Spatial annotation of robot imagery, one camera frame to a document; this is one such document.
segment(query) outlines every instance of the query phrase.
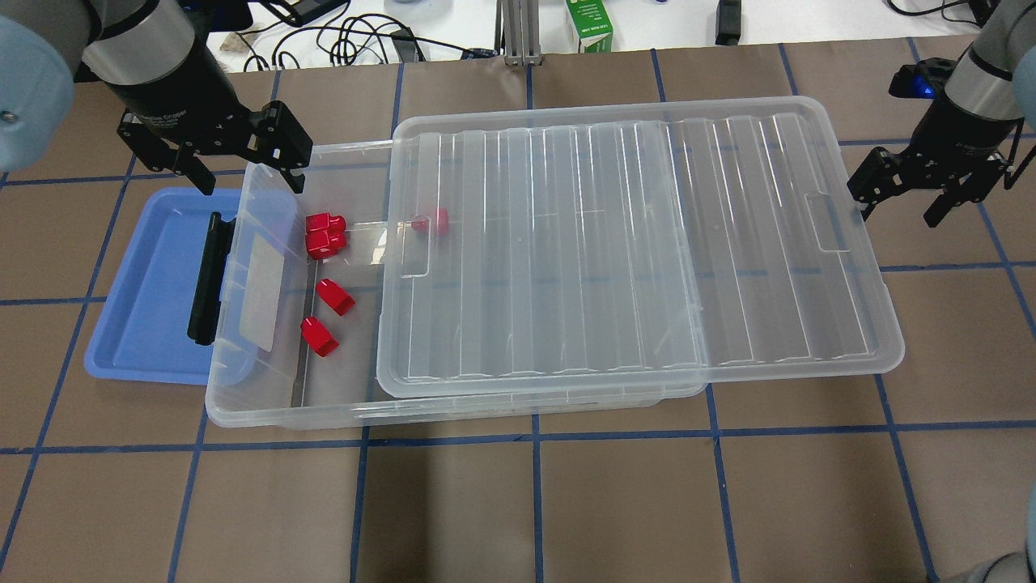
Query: clear plastic lid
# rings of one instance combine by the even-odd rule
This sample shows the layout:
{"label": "clear plastic lid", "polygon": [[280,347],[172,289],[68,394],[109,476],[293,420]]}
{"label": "clear plastic lid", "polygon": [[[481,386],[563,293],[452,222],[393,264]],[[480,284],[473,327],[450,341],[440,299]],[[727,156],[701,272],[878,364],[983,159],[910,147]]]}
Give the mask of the clear plastic lid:
{"label": "clear plastic lid", "polygon": [[408,119],[377,377],[401,397],[886,372],[903,342],[805,97]]}

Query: blue tray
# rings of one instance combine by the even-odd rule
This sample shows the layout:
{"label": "blue tray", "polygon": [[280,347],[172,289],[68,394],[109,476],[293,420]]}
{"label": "blue tray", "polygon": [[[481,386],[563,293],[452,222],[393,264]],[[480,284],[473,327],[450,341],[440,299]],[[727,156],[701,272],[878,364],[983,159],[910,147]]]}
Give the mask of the blue tray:
{"label": "blue tray", "polygon": [[239,190],[203,196],[191,187],[154,193],[137,223],[86,350],[100,379],[205,385],[212,347],[188,339],[208,217],[237,213]]}

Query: white floor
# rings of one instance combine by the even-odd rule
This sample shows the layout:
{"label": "white floor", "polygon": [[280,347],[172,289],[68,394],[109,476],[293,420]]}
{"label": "white floor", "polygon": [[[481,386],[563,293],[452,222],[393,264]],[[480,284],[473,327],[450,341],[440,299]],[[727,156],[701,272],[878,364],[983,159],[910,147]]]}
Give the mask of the white floor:
{"label": "white floor", "polygon": [[[941,0],[895,0],[908,10],[940,5]],[[614,51],[706,47],[715,39],[717,0],[605,0],[615,26]],[[263,8],[253,6],[257,25],[272,24],[276,19]],[[383,12],[409,26],[421,37],[434,38],[462,47],[493,47],[496,0],[354,0],[348,14]],[[564,0],[541,0],[541,43],[544,53],[572,53],[575,46],[569,36]],[[947,8],[947,16],[971,19],[967,6]],[[320,24],[330,16],[318,21]],[[256,51],[270,59],[278,40],[294,29],[282,25],[262,33],[253,43]],[[902,17],[893,12],[885,0],[743,0],[741,43],[805,42],[897,36],[938,36],[976,32],[970,24],[950,23],[940,14]],[[226,34],[212,34],[209,48],[228,70],[240,70],[249,53],[220,50]],[[327,66],[328,58],[316,49],[316,32],[303,32],[287,40],[283,48],[298,58],[301,66]],[[329,46],[329,36],[325,35]],[[457,51],[423,46],[432,60],[452,60]],[[390,50],[390,57],[396,55]],[[377,62],[365,52],[358,62]]]}

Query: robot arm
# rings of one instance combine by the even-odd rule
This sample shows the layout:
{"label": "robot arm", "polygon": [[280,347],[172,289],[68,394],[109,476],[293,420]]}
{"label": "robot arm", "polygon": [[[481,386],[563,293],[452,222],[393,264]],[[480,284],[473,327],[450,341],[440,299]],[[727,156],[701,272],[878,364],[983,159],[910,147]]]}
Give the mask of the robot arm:
{"label": "robot arm", "polygon": [[46,151],[82,59],[126,105],[118,134],[152,171],[209,194],[215,179],[196,154],[232,153],[301,192],[313,141],[283,103],[240,104],[176,0],[0,0],[0,51],[2,170]]}
{"label": "robot arm", "polygon": [[924,213],[934,227],[955,206],[984,200],[1002,177],[1013,183],[1013,161],[998,148],[1026,117],[1036,119],[1034,46],[1036,1],[1004,0],[958,62],[927,59],[900,69],[890,93],[922,96],[921,86],[934,100],[902,152],[876,147],[850,178],[865,218],[888,198],[940,188]]}

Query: white sticker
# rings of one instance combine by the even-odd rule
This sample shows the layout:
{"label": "white sticker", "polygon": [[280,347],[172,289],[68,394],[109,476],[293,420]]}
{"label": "white sticker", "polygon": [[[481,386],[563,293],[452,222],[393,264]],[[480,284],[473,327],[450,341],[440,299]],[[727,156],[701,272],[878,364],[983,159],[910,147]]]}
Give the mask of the white sticker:
{"label": "white sticker", "polygon": [[277,308],[281,302],[284,256],[262,235],[256,234],[244,281],[244,305],[239,324],[241,338],[269,352],[274,348]]}

